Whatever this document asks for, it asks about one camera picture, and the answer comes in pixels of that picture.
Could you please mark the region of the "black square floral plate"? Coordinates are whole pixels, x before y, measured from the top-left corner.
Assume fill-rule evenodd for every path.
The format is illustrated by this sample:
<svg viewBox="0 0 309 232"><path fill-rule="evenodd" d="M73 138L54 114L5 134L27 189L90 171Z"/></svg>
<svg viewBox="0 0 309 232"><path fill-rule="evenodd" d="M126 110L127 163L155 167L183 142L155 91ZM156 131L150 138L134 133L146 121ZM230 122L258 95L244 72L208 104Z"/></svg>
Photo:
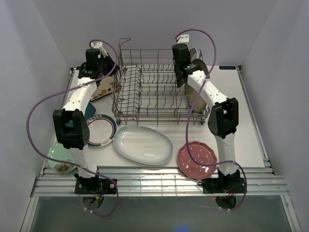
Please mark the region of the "black square floral plate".
<svg viewBox="0 0 309 232"><path fill-rule="evenodd" d="M182 69L175 69L177 88L180 88L187 81L187 74Z"/></svg>

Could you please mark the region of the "grey wire dish rack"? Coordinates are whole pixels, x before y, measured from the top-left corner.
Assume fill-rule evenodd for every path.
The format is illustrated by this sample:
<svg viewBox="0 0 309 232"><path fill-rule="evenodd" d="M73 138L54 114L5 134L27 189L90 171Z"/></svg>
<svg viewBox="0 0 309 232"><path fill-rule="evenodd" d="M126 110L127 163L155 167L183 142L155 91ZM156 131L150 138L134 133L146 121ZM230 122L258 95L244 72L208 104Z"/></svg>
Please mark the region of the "grey wire dish rack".
<svg viewBox="0 0 309 232"><path fill-rule="evenodd" d="M114 76L112 113L120 124L186 122L191 107L186 85L177 87L172 50L118 45L119 71Z"/></svg>

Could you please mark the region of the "speckled beige blue round plate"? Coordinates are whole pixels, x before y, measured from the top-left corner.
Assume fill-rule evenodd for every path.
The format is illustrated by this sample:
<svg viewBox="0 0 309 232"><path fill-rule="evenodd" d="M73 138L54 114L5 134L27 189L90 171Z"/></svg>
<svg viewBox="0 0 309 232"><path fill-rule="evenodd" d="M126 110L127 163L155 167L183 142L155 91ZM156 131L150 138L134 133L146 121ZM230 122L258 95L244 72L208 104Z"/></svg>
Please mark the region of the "speckled beige blue round plate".
<svg viewBox="0 0 309 232"><path fill-rule="evenodd" d="M205 75L208 74L209 70L206 64L201 59L195 59L191 62L200 66ZM197 91L187 84L185 84L184 88L185 88L185 96L186 96L188 107L192 108L192 104L194 103L194 100L197 97ZM193 108L193 113L202 114L206 109L207 109L206 102L202 99L201 96L199 96Z"/></svg>

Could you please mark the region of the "pink polka dot plate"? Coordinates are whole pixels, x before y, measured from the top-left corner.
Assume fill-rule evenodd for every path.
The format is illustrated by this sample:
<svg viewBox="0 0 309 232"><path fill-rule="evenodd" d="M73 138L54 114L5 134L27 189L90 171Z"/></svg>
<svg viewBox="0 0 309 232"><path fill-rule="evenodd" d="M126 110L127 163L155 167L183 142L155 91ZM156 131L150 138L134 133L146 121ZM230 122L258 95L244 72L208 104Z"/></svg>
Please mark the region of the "pink polka dot plate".
<svg viewBox="0 0 309 232"><path fill-rule="evenodd" d="M214 151L205 143L193 141L189 143L192 157L198 163L194 162L189 156L187 146L184 144L178 151L177 163L179 169L189 178L202 180L210 178L216 171L216 166L204 166L204 164L215 164L217 157Z"/></svg>

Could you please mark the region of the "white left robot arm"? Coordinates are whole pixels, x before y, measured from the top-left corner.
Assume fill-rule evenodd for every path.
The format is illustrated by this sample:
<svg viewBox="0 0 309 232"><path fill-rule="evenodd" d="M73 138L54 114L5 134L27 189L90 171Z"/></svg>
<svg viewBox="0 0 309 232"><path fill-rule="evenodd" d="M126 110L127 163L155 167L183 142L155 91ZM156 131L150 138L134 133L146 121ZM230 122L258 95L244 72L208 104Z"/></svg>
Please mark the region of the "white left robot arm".
<svg viewBox="0 0 309 232"><path fill-rule="evenodd" d="M77 88L62 109L53 112L53 121L57 141L76 161L79 173L74 176L79 181L79 186L97 193L102 189L102 180L96 175L98 168L90 158L90 131L84 114L100 85L100 78L111 75L116 65L103 45L91 45L86 50L85 57L86 62L78 72Z"/></svg>

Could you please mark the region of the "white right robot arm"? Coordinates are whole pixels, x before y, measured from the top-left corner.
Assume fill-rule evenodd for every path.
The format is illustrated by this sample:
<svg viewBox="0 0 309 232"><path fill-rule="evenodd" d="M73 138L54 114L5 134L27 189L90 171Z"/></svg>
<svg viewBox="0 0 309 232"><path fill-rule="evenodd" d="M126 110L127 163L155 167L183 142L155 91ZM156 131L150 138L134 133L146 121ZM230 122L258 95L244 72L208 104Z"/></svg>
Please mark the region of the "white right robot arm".
<svg viewBox="0 0 309 232"><path fill-rule="evenodd" d="M210 80L211 69L201 59L191 59L187 44L172 46L177 86L187 84L197 92L195 105L202 98L210 109L208 128L217 142L219 161L215 165L218 177L203 182L207 192L246 193L247 180L243 168L236 162L235 133L239 125L239 102L228 98Z"/></svg>

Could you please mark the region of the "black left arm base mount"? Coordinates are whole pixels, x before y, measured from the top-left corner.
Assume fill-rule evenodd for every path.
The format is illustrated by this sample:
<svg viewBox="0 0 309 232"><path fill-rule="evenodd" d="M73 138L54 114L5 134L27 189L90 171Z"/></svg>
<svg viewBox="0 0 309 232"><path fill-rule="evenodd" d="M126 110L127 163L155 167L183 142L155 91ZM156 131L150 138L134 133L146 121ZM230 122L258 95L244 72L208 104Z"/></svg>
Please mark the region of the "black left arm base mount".
<svg viewBox="0 0 309 232"><path fill-rule="evenodd" d="M94 177L79 178L76 180L74 193L80 195L100 195L104 192L106 194L116 194L115 184L117 183L117 180L113 179L113 182L109 179Z"/></svg>

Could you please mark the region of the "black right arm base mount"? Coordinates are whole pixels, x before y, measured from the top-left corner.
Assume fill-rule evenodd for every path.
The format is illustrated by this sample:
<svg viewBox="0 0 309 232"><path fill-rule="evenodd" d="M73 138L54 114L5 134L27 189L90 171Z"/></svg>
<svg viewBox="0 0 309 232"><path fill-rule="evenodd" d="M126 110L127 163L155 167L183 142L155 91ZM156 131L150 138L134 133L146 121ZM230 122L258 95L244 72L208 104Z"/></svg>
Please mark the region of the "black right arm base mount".
<svg viewBox="0 0 309 232"><path fill-rule="evenodd" d="M203 188L203 193L205 194L245 193L245 183L243 178L230 183L224 183L219 178L207 178L199 181L197 184Z"/></svg>

